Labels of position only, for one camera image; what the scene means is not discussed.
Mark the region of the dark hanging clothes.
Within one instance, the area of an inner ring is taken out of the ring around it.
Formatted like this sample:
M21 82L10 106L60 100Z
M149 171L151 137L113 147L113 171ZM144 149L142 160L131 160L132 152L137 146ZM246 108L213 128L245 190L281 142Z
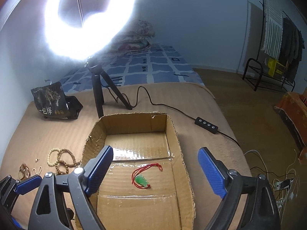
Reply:
M286 68L284 76L290 83L295 81L304 48L301 32L289 18L283 18L283 36L278 60Z

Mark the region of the blue checkered bedsheet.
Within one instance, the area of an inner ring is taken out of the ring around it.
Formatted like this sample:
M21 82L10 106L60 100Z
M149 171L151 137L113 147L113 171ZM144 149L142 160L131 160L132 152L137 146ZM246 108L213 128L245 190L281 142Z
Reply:
M116 86L164 82L203 85L200 76L172 46L153 44L146 52L104 58L102 63Z

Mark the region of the black snack bag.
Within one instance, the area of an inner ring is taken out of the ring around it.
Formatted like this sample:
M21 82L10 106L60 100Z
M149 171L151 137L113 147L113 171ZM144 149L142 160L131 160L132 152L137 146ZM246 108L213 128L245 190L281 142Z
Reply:
M75 96L66 96L61 82L31 89L34 104L44 118L75 120L83 105Z

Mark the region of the black clothes rack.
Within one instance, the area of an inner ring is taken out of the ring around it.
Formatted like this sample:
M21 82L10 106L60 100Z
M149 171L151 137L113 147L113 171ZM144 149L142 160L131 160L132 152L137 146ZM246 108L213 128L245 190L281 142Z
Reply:
M269 57L261 50L265 35L264 0L259 0L259 3L261 7L248 1L249 35L242 80L245 80L254 91L258 89L277 92L293 91L295 88L294 81L290 82L282 74L275 77L269 75L269 67L266 65Z

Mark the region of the yellow box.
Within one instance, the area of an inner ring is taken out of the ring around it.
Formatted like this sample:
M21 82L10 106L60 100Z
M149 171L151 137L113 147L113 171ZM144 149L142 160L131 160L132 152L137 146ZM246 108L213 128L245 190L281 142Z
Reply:
M268 74L271 77L278 78L282 77L286 71L286 67L279 63L278 60L269 58L267 61Z

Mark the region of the floral folded quilt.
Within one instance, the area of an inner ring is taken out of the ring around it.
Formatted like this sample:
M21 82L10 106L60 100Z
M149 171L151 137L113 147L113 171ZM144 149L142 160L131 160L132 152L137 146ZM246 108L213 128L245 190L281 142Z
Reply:
M145 20L133 20L128 23L111 41L111 51L133 53L147 50L150 39L155 37L153 25Z

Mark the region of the orange cloth covered furniture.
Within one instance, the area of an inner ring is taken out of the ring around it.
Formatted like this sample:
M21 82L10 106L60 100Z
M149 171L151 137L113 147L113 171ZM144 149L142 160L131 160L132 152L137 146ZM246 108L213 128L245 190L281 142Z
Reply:
M303 163L306 160L306 96L297 92L286 92L274 108L283 111L294 126L302 146L298 160Z

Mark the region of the red strap wristwatch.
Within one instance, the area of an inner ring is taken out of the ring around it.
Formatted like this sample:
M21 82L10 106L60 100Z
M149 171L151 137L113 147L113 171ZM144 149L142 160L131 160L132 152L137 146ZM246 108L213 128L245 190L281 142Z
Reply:
M20 180L27 179L31 176L29 167L25 163L22 163L19 167L18 176Z

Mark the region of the black tripod stand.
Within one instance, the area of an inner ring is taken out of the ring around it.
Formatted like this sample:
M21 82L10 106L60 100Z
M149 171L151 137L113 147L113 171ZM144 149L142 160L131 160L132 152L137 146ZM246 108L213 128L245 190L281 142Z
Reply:
M112 90L118 99L125 105L128 110L132 110L132 106L128 102L128 100L120 93L120 90L114 84L110 76L104 71L102 68L102 64L99 63L96 57L89 57L86 62L86 67L92 74L92 86L93 86L93 94L95 99L95 105L97 110L98 118L104 116L103 105L104 105L104 95L102 91L102 79L107 83L106 88L110 91Z

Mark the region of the striped hanging towel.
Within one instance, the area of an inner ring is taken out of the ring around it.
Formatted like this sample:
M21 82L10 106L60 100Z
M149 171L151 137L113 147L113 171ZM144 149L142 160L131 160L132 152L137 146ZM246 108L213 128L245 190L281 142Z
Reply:
M262 51L278 59L283 37L283 12L274 0L264 0L264 40Z

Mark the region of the open cardboard box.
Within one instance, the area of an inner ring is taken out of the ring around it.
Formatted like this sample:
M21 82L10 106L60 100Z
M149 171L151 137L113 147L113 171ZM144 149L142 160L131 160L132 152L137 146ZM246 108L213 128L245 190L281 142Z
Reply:
M82 165L106 145L113 148L113 161L89 199L106 229L193 228L194 194L169 115L100 118L85 142Z

